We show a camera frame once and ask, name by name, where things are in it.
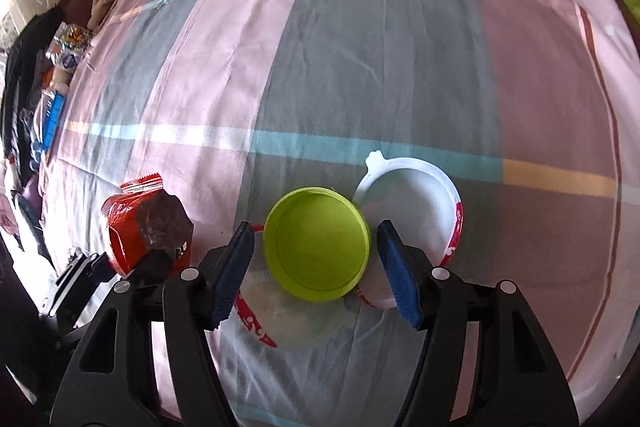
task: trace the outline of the bed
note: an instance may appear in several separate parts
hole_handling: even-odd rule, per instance
[[[118,0],[41,172],[44,235],[59,270],[70,247],[103,251],[102,202],[159,172],[197,263],[294,188],[350,198],[372,150],[422,158],[465,207],[450,266],[520,286],[585,418],[640,302],[639,80],[614,0]],[[210,335],[242,425],[393,424],[422,336],[346,306],[316,349],[265,346],[236,312]],[[154,356],[179,415],[161,328]]]

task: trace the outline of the green lid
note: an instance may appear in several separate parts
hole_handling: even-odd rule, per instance
[[[284,196],[262,235],[273,278],[300,299],[328,301],[350,292],[369,260],[367,223],[351,201],[321,187]]]

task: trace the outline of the bed sheet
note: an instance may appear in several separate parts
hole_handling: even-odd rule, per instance
[[[118,0],[46,166],[47,244],[58,269],[69,245],[102,251],[104,199],[157,171],[197,261],[289,190],[350,198],[372,150],[422,158],[465,206],[452,269],[520,286],[584,415],[640,302],[639,107],[614,0]],[[244,425],[392,425],[422,336],[346,305],[353,326],[308,351],[257,342],[235,312],[210,336]],[[162,344],[155,328],[177,413]]]

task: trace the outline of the brown stripe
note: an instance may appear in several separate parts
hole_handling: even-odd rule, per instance
[[[604,81],[604,76],[602,74],[602,68],[600,67],[600,63],[598,61],[598,55],[596,54],[596,45],[593,37],[593,27],[591,26],[591,21],[587,16],[587,12],[585,12],[582,6],[578,6],[580,10],[580,18],[582,19],[582,24],[584,25],[584,35],[586,39],[587,49],[589,54],[591,55],[591,61],[593,62],[593,67],[596,70],[596,75],[598,77],[598,81],[600,83],[600,88],[604,93],[604,99],[607,103],[607,109],[609,111],[609,117],[611,119],[611,135],[613,140],[613,152],[614,152],[614,161],[616,163],[616,186],[622,186],[622,163],[620,161],[620,140],[618,135],[618,118],[613,110],[613,104],[611,103],[611,99],[609,96],[609,91],[607,90],[607,86]],[[611,253],[609,255],[609,267],[607,269],[607,276],[605,281],[604,295],[602,300],[600,301],[600,305],[598,307],[598,311],[595,315],[595,318],[590,326],[589,332],[587,333],[587,337],[580,348],[580,353],[572,363],[571,368],[569,369],[569,374],[567,375],[567,380],[571,380],[578,367],[582,363],[587,350],[593,340],[593,336],[598,329],[598,325],[600,324],[600,320],[602,320],[602,315],[607,306],[607,302],[609,301],[609,297],[611,295],[611,285],[613,279],[613,270],[616,267],[616,259],[618,256],[618,238],[620,237],[620,220],[622,214],[622,198],[620,197],[620,191],[618,191],[616,196],[616,213],[614,216],[613,223],[613,242],[611,245]]]

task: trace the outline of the silver screw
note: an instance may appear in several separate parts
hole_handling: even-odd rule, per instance
[[[118,281],[113,285],[113,291],[116,293],[124,293],[129,291],[131,283],[129,281]]]
[[[198,275],[200,275],[200,272],[197,268],[185,268],[180,274],[180,279],[182,279],[183,281],[193,281],[194,279],[196,279],[196,277],[198,277]]]
[[[438,281],[446,281],[449,278],[450,273],[446,268],[436,266],[433,270],[431,270],[431,275]]]
[[[511,281],[502,281],[500,283],[500,289],[503,292],[508,293],[509,295],[512,295],[516,293],[516,290],[518,289],[518,287],[514,285],[514,283],[512,283]]]

